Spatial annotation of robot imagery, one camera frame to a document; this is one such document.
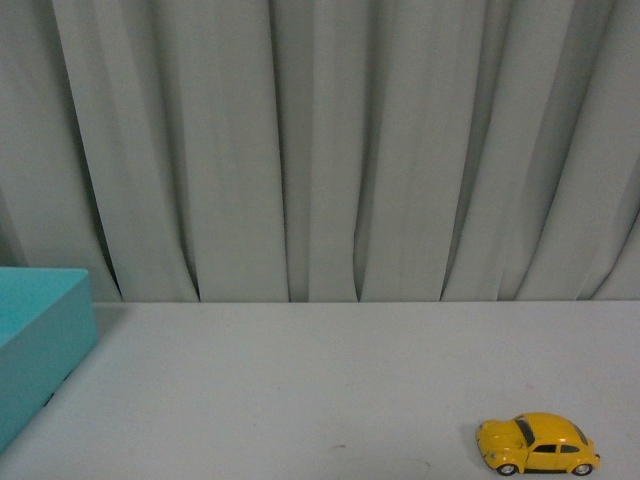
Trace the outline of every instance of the fabric drape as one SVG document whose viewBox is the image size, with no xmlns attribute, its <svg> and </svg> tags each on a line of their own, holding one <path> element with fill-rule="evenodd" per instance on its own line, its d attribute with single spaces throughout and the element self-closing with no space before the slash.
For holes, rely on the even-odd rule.
<svg viewBox="0 0 640 480">
<path fill-rule="evenodd" d="M 640 3 L 0 0 L 0 265 L 96 300 L 640 298 Z"/>
</svg>

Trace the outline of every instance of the table surface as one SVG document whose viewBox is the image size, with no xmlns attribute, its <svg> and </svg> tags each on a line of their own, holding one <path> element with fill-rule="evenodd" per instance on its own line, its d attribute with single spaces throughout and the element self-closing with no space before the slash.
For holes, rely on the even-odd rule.
<svg viewBox="0 0 640 480">
<path fill-rule="evenodd" d="M 98 346 L 0 455 L 3 480 L 495 480 L 475 428 L 527 411 L 594 439 L 590 478 L 640 472 L 640 302 L 99 304 L 96 317 Z"/>
</svg>

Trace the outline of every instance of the yellow toy car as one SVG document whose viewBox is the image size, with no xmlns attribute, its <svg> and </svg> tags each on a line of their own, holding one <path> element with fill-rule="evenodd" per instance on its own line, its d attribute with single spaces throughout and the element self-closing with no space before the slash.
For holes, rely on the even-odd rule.
<svg viewBox="0 0 640 480">
<path fill-rule="evenodd" d="M 566 418 L 524 413 L 513 420 L 487 420 L 476 432 L 484 461 L 500 475 L 571 472 L 589 475 L 600 468 L 593 440 Z"/>
</svg>

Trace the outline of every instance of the car wheel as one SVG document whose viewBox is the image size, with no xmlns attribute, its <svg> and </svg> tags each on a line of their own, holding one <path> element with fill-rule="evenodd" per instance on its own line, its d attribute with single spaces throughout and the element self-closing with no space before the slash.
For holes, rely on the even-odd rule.
<svg viewBox="0 0 640 480">
<path fill-rule="evenodd" d="M 585 463 L 584 465 L 578 465 L 571 473 L 578 475 L 579 477 L 584 477 L 585 475 L 589 475 L 592 471 L 593 465 Z"/>
<path fill-rule="evenodd" d="M 518 472 L 518 467 L 511 463 L 507 463 L 506 465 L 500 465 L 496 470 L 503 477 L 509 477 Z"/>
</svg>

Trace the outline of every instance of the turquoise box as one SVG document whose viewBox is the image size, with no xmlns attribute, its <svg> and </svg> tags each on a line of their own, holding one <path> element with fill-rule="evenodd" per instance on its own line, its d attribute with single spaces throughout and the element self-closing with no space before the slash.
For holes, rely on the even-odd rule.
<svg viewBox="0 0 640 480">
<path fill-rule="evenodd" d="M 0 268 L 0 452 L 97 339 L 86 270 Z"/>
</svg>

